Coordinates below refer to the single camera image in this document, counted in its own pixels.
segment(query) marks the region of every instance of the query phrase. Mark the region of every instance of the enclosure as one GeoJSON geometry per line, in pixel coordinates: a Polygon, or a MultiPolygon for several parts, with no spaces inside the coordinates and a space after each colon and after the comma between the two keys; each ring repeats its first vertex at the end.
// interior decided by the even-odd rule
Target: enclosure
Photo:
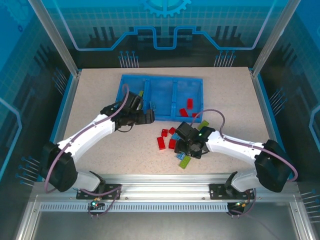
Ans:
{"type": "MultiPolygon", "coordinates": [[[[0,0],[0,239],[319,239],[319,9],[312,0],[0,0]],[[45,193],[42,150],[119,102],[125,83],[143,91],[155,122],[123,127],[76,162],[122,184],[111,211],[92,219],[77,189],[45,193]],[[165,150],[157,144],[205,109],[223,112],[228,136],[277,141],[297,181],[279,193],[257,187],[250,215],[232,219],[209,185],[250,165],[209,153],[183,169],[170,134],[165,150]]],[[[204,112],[195,124],[203,120],[222,122],[204,112]]]]}

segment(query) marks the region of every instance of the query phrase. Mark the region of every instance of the black mounting bracket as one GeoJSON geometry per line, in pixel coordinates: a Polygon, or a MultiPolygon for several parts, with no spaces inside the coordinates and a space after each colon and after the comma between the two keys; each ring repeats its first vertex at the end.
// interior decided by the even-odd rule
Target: black mounting bracket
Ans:
{"type": "MultiPolygon", "coordinates": [[[[105,184],[104,185],[104,190],[102,191],[102,193],[109,192],[112,189],[115,189],[117,187],[121,187],[121,184],[105,184]]],[[[102,200],[113,200],[113,199],[115,199],[116,195],[117,195],[117,191],[114,191],[114,192],[112,192],[110,194],[104,195],[101,199],[102,200]]],[[[77,193],[76,193],[76,197],[75,198],[78,199],[78,200],[94,200],[97,197],[89,195],[89,194],[87,194],[87,193],[85,193],[85,192],[83,192],[81,190],[78,190],[77,193]]]]}

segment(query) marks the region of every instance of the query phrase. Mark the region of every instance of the blue block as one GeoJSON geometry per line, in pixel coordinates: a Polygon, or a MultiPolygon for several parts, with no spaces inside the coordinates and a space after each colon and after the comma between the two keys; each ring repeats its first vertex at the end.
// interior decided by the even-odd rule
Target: blue block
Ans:
{"type": "MultiPolygon", "coordinates": [[[[150,102],[154,102],[157,121],[191,123],[192,113],[199,113],[204,109],[204,89],[201,78],[124,74],[121,77],[116,102],[124,97],[123,84],[128,84],[130,91],[137,95],[143,91],[142,110],[144,112],[152,109],[150,102]],[[179,110],[187,108],[188,99],[193,100],[193,109],[187,110],[189,117],[183,117],[179,110]]],[[[195,122],[202,122],[202,114],[195,122]]]]}
{"type": "Polygon", "coordinates": [[[171,138],[174,139],[174,140],[179,140],[180,139],[180,137],[176,133],[173,134],[171,138]]]}
{"type": "Polygon", "coordinates": [[[184,152],[179,153],[176,157],[181,161],[185,158],[186,154],[184,152]]]}
{"type": "Polygon", "coordinates": [[[152,109],[154,112],[156,112],[156,104],[154,101],[150,101],[150,109],[152,109]]]}

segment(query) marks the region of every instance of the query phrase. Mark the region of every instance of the gear logo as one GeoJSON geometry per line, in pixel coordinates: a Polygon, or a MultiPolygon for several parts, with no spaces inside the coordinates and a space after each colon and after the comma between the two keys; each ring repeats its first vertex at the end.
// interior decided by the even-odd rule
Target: gear logo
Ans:
{"type": "Polygon", "coordinates": [[[141,0],[145,10],[149,10],[151,14],[164,18],[173,17],[180,14],[181,10],[186,10],[187,4],[191,4],[191,0],[141,0]]]}
{"type": "Polygon", "coordinates": [[[29,16],[29,3],[27,0],[0,0],[0,8],[6,7],[10,16],[18,23],[28,20],[29,16]]]}

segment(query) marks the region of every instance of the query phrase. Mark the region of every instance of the lego brick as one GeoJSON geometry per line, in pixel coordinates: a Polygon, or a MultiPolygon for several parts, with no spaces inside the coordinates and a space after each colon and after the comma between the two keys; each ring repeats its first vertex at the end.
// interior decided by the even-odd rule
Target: lego brick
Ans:
{"type": "Polygon", "coordinates": [[[180,152],[176,157],[181,161],[185,158],[186,154],[184,152],[180,152]]]}
{"type": "Polygon", "coordinates": [[[168,137],[168,129],[162,129],[161,137],[168,137]]]}
{"type": "Polygon", "coordinates": [[[179,135],[178,134],[173,134],[172,135],[172,137],[171,137],[171,139],[174,139],[174,140],[179,140],[180,139],[180,137],[179,137],[179,135]]]}
{"type": "Polygon", "coordinates": [[[188,163],[190,162],[190,160],[191,160],[191,157],[185,156],[183,158],[183,160],[180,162],[179,167],[182,168],[182,169],[186,169],[186,167],[187,167],[188,163]]]}
{"type": "Polygon", "coordinates": [[[150,101],[150,109],[152,109],[154,112],[156,112],[156,104],[154,101],[150,101]]]}
{"type": "Polygon", "coordinates": [[[159,150],[166,149],[165,141],[164,141],[164,138],[162,136],[157,137],[156,140],[158,141],[159,150]]]}
{"type": "Polygon", "coordinates": [[[200,125],[197,127],[197,129],[200,131],[203,127],[208,126],[209,123],[206,120],[203,120],[200,125]]]}
{"type": "Polygon", "coordinates": [[[176,132],[176,129],[174,127],[170,128],[169,133],[171,135],[175,134],[175,132],[176,132]]]}
{"type": "Polygon", "coordinates": [[[181,108],[179,112],[182,117],[189,117],[185,108],[181,108]]]}
{"type": "Polygon", "coordinates": [[[169,148],[170,149],[175,149],[176,143],[177,143],[177,140],[174,140],[174,139],[171,138],[170,141],[169,141],[169,148]]]}
{"type": "Polygon", "coordinates": [[[194,100],[192,98],[188,98],[186,101],[186,109],[193,109],[194,108],[194,100]]]}

